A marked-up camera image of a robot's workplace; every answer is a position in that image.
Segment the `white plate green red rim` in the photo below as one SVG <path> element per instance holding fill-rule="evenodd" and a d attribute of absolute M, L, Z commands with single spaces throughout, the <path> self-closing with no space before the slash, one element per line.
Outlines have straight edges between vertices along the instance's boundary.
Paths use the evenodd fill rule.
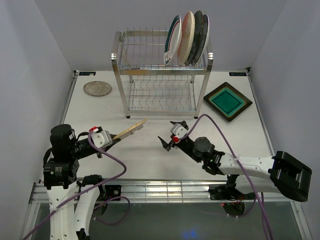
<path fill-rule="evenodd" d="M 163 60 L 168 65 L 175 57 L 180 47 L 182 38 L 182 20 L 180 15 L 173 19 L 165 41 Z"/>

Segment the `steel two-tier dish rack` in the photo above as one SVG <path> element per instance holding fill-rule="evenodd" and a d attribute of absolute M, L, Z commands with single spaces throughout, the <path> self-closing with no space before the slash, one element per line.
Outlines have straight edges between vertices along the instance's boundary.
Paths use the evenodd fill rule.
<path fill-rule="evenodd" d="M 132 29 L 114 34 L 111 65 L 124 114 L 197 119 L 213 67 L 209 43 L 197 65 L 164 63 L 168 30 Z"/>

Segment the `speckled grey round plate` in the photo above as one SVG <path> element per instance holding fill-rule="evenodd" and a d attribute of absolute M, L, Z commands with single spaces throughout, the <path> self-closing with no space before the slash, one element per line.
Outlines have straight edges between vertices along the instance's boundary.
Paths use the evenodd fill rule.
<path fill-rule="evenodd" d="M 83 86 L 83 90 L 90 96 L 102 97 L 112 91 L 112 86 L 105 81 L 90 81 Z"/>

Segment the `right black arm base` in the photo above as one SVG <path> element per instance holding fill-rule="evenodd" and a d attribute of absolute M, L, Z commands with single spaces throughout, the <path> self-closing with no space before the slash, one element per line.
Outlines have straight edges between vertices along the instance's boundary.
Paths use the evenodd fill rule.
<path fill-rule="evenodd" d="M 242 193 L 233 186 L 210 184 L 208 187 L 211 200 L 235 201 L 242 197 Z"/>

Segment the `green black square plate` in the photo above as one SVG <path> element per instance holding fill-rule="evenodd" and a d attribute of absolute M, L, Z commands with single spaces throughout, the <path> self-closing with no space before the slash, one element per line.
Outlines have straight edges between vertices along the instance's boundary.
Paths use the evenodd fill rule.
<path fill-rule="evenodd" d="M 233 121 L 253 102 L 228 82 L 209 92 L 203 100 L 226 121 Z"/>

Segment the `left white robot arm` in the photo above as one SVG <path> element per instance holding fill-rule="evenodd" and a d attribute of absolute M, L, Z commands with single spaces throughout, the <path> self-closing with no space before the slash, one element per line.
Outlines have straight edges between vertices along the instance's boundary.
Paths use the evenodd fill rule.
<path fill-rule="evenodd" d="M 97 155 L 90 145 L 88 132 L 80 140 L 69 124 L 60 124 L 50 131 L 51 148 L 43 160 L 44 186 L 49 199 L 50 238 L 52 240 L 88 240 L 89 226 L 97 200 L 106 197 L 101 175 L 85 176 L 77 180 L 79 160 Z"/>

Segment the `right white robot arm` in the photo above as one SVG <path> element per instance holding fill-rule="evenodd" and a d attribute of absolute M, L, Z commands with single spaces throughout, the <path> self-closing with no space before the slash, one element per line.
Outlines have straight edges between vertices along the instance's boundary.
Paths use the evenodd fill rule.
<path fill-rule="evenodd" d="M 173 121 L 172 125 L 170 142 L 161 140 L 166 151 L 177 148 L 201 163 L 208 174 L 227 177 L 225 185 L 210 190 L 214 199 L 253 199 L 255 192 L 262 192 L 282 194 L 297 202 L 308 200 L 312 170 L 289 153 L 277 151 L 274 156 L 236 158 L 216 150 L 205 136 L 190 139 L 185 121 Z"/>

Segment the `yellow woven square plate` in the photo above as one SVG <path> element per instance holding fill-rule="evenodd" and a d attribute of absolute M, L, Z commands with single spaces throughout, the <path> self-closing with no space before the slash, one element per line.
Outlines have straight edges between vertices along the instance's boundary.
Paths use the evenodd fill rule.
<path fill-rule="evenodd" d="M 147 121 L 147 119 L 144 119 L 144 120 L 136 123 L 135 125 L 127 128 L 126 130 L 124 130 L 121 133 L 117 134 L 112 139 L 113 140 L 117 140 L 117 139 L 123 140 L 123 139 L 133 135 L 136 131 L 139 131 L 140 129 L 142 129 L 144 127 L 144 124 L 145 124 L 146 121 Z"/>

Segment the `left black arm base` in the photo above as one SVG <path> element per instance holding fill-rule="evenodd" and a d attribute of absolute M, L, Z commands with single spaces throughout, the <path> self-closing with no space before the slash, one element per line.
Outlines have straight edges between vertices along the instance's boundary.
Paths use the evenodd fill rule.
<path fill-rule="evenodd" d="M 106 201 L 109 199 L 113 199 L 115 197 L 119 197 L 122 193 L 121 185 L 103 185 L 101 188 L 102 192 L 98 197 L 99 201 Z"/>

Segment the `dark blue round plate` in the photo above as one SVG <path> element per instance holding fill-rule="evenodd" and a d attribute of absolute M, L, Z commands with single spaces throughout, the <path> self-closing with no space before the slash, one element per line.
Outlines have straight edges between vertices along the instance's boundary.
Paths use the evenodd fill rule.
<path fill-rule="evenodd" d="M 198 52 L 198 47 L 200 44 L 202 29 L 203 29 L 203 13 L 201 10 L 198 10 L 195 12 L 194 19 L 195 19 L 194 35 L 193 35 L 193 41 L 192 41 L 190 53 L 186 62 L 187 65 L 194 64 L 194 58 L 196 56 L 196 53 Z"/>

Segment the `white plate teal lettered rim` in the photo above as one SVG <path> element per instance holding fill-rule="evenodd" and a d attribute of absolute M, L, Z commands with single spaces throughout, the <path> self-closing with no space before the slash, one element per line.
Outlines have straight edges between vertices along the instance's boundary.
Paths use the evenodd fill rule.
<path fill-rule="evenodd" d="M 203 54 L 205 53 L 205 50 L 207 48 L 208 42 L 209 42 L 209 38 L 210 38 L 210 20 L 207 14 L 203 15 L 203 42 L 202 47 L 201 47 L 201 53 L 200 53 L 200 57 L 198 58 L 198 61 L 201 60 Z"/>

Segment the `pink cream floral plate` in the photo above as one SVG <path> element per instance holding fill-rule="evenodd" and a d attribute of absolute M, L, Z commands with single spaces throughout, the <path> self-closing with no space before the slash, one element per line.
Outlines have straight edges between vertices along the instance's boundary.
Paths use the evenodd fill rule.
<path fill-rule="evenodd" d="M 177 52 L 178 63 L 179 65 L 185 65 L 191 47 L 193 45 L 194 33 L 195 33 L 195 16 L 192 11 L 188 11 L 182 21 L 182 35 L 181 41 L 179 45 L 179 49 Z"/>

